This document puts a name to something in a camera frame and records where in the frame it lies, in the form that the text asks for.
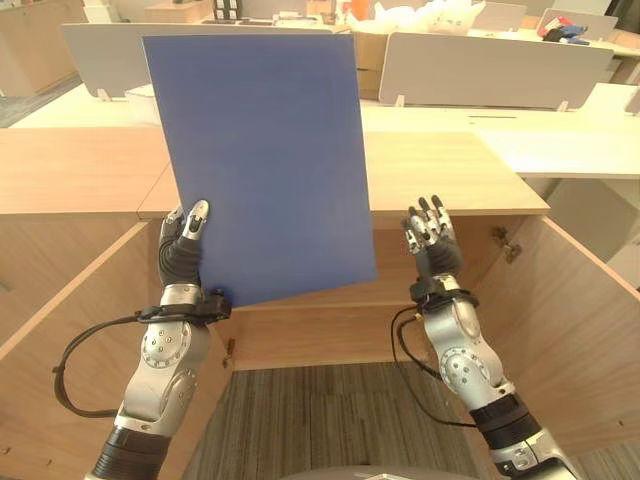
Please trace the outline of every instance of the black cable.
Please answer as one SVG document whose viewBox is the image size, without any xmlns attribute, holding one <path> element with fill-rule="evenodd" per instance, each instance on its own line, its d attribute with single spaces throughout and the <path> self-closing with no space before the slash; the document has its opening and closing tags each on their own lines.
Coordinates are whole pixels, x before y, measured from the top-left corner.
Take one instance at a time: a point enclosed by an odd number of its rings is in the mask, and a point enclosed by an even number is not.
<svg viewBox="0 0 640 480">
<path fill-rule="evenodd" d="M 395 326 L 396 326 L 396 322 L 398 321 L 398 317 L 400 315 L 402 315 L 404 312 L 408 312 L 409 310 L 414 310 L 414 309 L 415 309 L 415 306 L 405 307 L 405 308 L 399 310 L 398 312 L 396 312 L 396 314 L 393 317 L 393 320 L 391 321 L 391 353 L 393 354 L 393 363 L 395 364 L 396 368 L 398 369 L 398 373 L 400 373 L 400 377 L 402 378 L 402 381 L 404 382 L 405 386 L 407 387 L 407 390 L 409 390 L 409 393 L 411 394 L 411 397 L 416 402 L 416 404 L 418 405 L 418 407 L 420 408 L 422 413 L 424 413 L 427 417 L 429 417 L 434 422 L 439 423 L 441 425 L 449 425 L 449 426 L 452 426 L 452 427 L 476 428 L 476 425 L 474 425 L 473 423 L 462 423 L 462 422 L 453 422 L 453 421 L 449 421 L 449 420 L 442 420 L 441 418 L 438 418 L 435 415 L 433 415 L 422 404 L 422 402 L 418 398 L 418 395 L 416 394 L 416 392 L 411 387 L 411 383 L 409 382 L 409 377 L 407 377 L 406 372 L 404 372 L 402 370 L 402 367 L 400 366 L 400 362 L 398 362 L 398 356 L 396 354 L 396 344 L 395 344 L 395 338 L 394 338 L 395 337 L 395 335 L 394 335 Z"/>
<path fill-rule="evenodd" d="M 73 351 L 80 346 L 82 342 L 91 337 L 94 333 L 102 330 L 103 328 L 112 327 L 114 325 L 123 325 L 125 323 L 134 323 L 138 321 L 138 316 L 122 317 L 109 322 L 98 323 L 92 327 L 87 328 L 80 335 L 75 337 L 69 345 L 64 349 L 60 363 L 53 367 L 53 373 L 55 377 L 53 379 L 53 391 L 56 394 L 56 398 L 68 410 L 71 410 L 76 415 L 86 418 L 106 418 L 115 417 L 118 414 L 118 410 L 83 410 L 76 407 L 67 393 L 67 389 L 64 384 L 64 371 L 67 368 L 67 361 L 73 353 Z"/>
<path fill-rule="evenodd" d="M 416 317 L 411 317 L 410 319 L 405 320 L 404 322 L 402 322 L 400 324 L 400 326 L 398 327 L 398 330 L 397 330 L 396 333 L 397 333 L 397 336 L 398 336 L 398 343 L 400 344 L 400 348 L 402 348 L 402 351 L 407 354 L 407 356 L 413 361 L 413 363 L 415 363 L 420 368 L 420 370 L 422 370 L 423 372 L 428 373 L 433 378 L 435 378 L 436 380 L 441 382 L 442 381 L 442 375 L 440 375 L 440 372 L 434 370 L 429 365 L 427 365 L 426 363 L 422 362 L 420 359 L 416 358 L 409 351 L 409 347 L 407 347 L 407 344 L 404 341 L 404 335 L 402 333 L 404 327 L 406 327 L 407 325 L 409 325 L 410 323 L 413 323 L 415 321 L 417 321 L 417 318 Z"/>
</svg>

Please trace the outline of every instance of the cabinet door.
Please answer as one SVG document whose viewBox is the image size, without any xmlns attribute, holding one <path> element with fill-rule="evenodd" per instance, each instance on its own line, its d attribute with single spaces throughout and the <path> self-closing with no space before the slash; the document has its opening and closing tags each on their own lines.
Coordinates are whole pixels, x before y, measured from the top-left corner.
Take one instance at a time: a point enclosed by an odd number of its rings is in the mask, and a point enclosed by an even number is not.
<svg viewBox="0 0 640 480">
<path fill-rule="evenodd" d="M 0 344 L 137 222 L 133 214 L 0 221 Z"/>
<path fill-rule="evenodd" d="M 89 325 L 157 304 L 157 223 L 137 223 L 82 270 L 0 347 L 0 472 L 16 478 L 82 478 L 111 430 L 60 406 L 51 368 L 67 343 Z M 134 372 L 144 327 L 112 327 L 96 334 L 66 371 L 73 401 L 82 408 L 116 408 Z M 212 330 L 199 386 L 174 438 L 162 478 L 182 476 L 231 375 L 225 349 Z"/>
<path fill-rule="evenodd" d="M 548 218 L 528 218 L 475 293 L 506 375 L 569 454 L 640 434 L 640 293 Z"/>
</svg>

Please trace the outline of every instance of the white desk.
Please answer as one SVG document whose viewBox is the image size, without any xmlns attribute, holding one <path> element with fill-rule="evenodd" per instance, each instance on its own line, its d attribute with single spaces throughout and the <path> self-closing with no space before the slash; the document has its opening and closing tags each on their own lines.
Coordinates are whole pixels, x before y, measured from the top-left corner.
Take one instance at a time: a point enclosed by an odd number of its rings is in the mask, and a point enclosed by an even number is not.
<svg viewBox="0 0 640 480">
<path fill-rule="evenodd" d="M 538 36 L 538 33 L 533 28 L 521 28 L 517 32 L 490 32 L 487 30 L 469 30 L 469 35 L 473 37 L 494 37 L 502 38 L 505 40 L 523 40 L 528 42 L 541 42 L 542 38 Z M 602 41 L 589 41 L 589 47 L 595 48 L 607 48 L 613 50 L 613 54 L 616 57 L 627 58 L 640 58 L 640 50 L 635 48 L 623 47 L 616 43 Z"/>
<path fill-rule="evenodd" d="M 640 117 L 624 113 L 635 91 L 598 84 L 580 110 L 548 112 L 395 108 L 362 102 L 365 131 L 464 131 L 478 135 L 524 177 L 640 178 Z M 136 125 L 124 99 L 102 102 L 83 85 L 14 128 Z"/>
</svg>

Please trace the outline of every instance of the gray carpet floor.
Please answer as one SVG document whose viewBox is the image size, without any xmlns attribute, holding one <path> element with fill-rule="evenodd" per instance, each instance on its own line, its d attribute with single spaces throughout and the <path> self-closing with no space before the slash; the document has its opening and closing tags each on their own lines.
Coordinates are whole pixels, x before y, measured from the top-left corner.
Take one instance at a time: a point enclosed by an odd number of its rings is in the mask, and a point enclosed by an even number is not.
<svg viewBox="0 0 640 480">
<path fill-rule="evenodd" d="M 394 368 L 384 363 L 234 373 L 183 478 L 276 480 L 366 464 L 504 478 L 473 461 L 459 429 L 427 419 Z M 430 410 L 453 418 L 443 387 L 411 364 L 404 368 Z M 584 480 L 640 479 L 640 441 L 572 460 Z"/>
<path fill-rule="evenodd" d="M 0 128 L 10 127 L 60 95 L 80 85 L 80 77 L 73 77 L 55 88 L 33 97 L 0 97 Z"/>
</svg>

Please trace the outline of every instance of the robot finger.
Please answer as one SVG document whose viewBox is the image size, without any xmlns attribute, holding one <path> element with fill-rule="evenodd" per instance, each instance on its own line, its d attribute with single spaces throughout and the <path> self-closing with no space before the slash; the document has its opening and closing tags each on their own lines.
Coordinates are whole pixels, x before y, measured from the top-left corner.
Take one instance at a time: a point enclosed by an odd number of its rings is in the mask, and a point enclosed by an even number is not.
<svg viewBox="0 0 640 480">
<path fill-rule="evenodd" d="M 402 220 L 402 229 L 404 230 L 404 235 L 407 239 L 407 243 L 409 244 L 409 251 L 412 255 L 416 255 L 424 248 L 424 244 L 420 237 L 416 235 L 416 232 L 411 226 L 411 221 L 409 221 L 408 218 Z"/>
<path fill-rule="evenodd" d="M 453 230 L 453 224 L 451 223 L 451 217 L 449 217 L 449 213 L 447 209 L 444 208 L 444 204 L 440 197 L 437 195 L 433 195 L 431 197 L 431 201 L 436 208 L 436 212 L 438 213 L 438 223 L 440 224 L 440 228 L 442 229 L 443 234 L 446 236 L 455 239 L 455 232 Z"/>
<path fill-rule="evenodd" d="M 440 223 L 438 222 L 436 213 L 431 209 L 429 203 L 424 197 L 420 197 L 418 199 L 418 203 L 420 204 L 420 207 L 422 207 L 422 211 L 427 218 L 427 226 L 431 231 L 431 235 L 438 238 L 440 236 Z"/>
<path fill-rule="evenodd" d="M 187 216 L 182 236 L 191 240 L 200 240 L 208 216 L 209 202 L 206 200 L 198 200 Z"/>
<path fill-rule="evenodd" d="M 183 223 L 184 212 L 182 211 L 182 205 L 178 205 L 162 222 L 162 228 L 160 230 L 160 244 L 162 245 L 166 242 L 173 242 L 176 240 L 180 236 Z"/>
<path fill-rule="evenodd" d="M 433 245 L 438 240 L 437 236 L 432 235 L 432 231 L 428 225 L 428 220 L 418 213 L 415 207 L 409 207 L 409 222 L 414 232 L 416 232 L 427 245 Z"/>
</svg>

